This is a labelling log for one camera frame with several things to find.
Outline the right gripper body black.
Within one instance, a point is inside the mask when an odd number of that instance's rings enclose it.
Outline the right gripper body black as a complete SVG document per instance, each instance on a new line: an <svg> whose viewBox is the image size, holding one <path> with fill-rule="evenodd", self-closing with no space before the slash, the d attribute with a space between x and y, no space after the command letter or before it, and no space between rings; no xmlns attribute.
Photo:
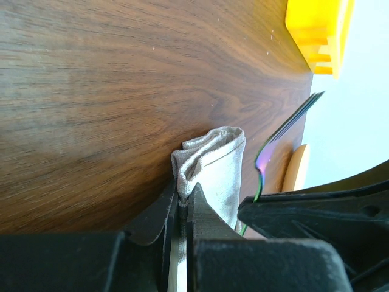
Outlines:
<svg viewBox="0 0 389 292"><path fill-rule="evenodd" d="M384 181L388 182L388 162L347 179L305 189L303 193L351 190ZM329 244L341 256L354 291L388 291L388 232L365 242Z"/></svg>

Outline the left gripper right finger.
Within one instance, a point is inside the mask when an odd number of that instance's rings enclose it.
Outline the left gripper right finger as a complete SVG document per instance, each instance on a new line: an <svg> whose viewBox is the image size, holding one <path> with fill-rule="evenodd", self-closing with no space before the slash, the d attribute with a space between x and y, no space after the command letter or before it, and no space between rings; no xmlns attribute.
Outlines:
<svg viewBox="0 0 389 292"><path fill-rule="evenodd" d="M187 208L188 291L352 291L342 259L321 240L248 240L196 184Z"/></svg>

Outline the golden round plate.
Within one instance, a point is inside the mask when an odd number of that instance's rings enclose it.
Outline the golden round plate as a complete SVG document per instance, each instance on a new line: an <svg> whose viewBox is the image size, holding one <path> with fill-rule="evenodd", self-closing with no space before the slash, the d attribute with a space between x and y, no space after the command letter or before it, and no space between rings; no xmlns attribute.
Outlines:
<svg viewBox="0 0 389 292"><path fill-rule="evenodd" d="M301 190L308 171L310 145L299 146L291 156L284 176L282 192Z"/></svg>

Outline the yellow plastic tray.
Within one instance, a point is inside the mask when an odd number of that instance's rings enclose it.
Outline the yellow plastic tray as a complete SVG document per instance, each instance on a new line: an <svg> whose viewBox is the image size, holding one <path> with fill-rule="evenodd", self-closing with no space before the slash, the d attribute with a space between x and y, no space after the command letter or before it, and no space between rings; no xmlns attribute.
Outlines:
<svg viewBox="0 0 389 292"><path fill-rule="evenodd" d="M285 25L315 75L339 78L353 0L288 0Z"/></svg>

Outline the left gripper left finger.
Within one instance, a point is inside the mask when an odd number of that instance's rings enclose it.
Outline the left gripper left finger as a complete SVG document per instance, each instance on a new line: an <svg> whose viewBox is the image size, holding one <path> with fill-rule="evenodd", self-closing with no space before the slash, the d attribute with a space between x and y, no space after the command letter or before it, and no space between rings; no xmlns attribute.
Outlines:
<svg viewBox="0 0 389 292"><path fill-rule="evenodd" d="M175 291L178 195L161 196L120 231L1 236L2 291Z"/></svg>

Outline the beige cloth napkin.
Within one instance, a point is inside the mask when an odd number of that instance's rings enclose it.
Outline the beige cloth napkin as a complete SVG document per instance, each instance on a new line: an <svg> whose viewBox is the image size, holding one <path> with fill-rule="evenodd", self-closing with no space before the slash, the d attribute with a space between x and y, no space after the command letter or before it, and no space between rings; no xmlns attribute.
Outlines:
<svg viewBox="0 0 389 292"><path fill-rule="evenodd" d="M179 194L180 240L177 266L177 290L187 290L186 219L188 199L199 183L210 207L234 231L241 230L238 205L241 188L244 130L224 126L182 143L171 154L173 176Z"/></svg>

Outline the iridescent fork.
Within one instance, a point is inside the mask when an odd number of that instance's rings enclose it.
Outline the iridescent fork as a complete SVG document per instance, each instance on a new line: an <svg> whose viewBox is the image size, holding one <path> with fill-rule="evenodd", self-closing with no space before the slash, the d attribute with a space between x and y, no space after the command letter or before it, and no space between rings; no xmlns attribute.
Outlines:
<svg viewBox="0 0 389 292"><path fill-rule="evenodd" d="M253 202L256 203L261 197L265 181L267 165L273 155L281 138L297 123L302 116L321 98L325 92L316 92L309 98L285 121L283 124L266 140L261 146L255 158L255 168L258 171L258 187Z"/></svg>

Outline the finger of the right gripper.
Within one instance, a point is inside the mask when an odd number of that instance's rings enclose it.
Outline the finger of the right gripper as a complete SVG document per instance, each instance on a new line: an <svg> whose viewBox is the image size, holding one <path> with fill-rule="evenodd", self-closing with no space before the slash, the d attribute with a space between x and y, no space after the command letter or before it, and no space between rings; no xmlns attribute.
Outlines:
<svg viewBox="0 0 389 292"><path fill-rule="evenodd" d="M238 218L267 238L365 242L388 232L388 182L321 193L286 193L246 199Z"/></svg>

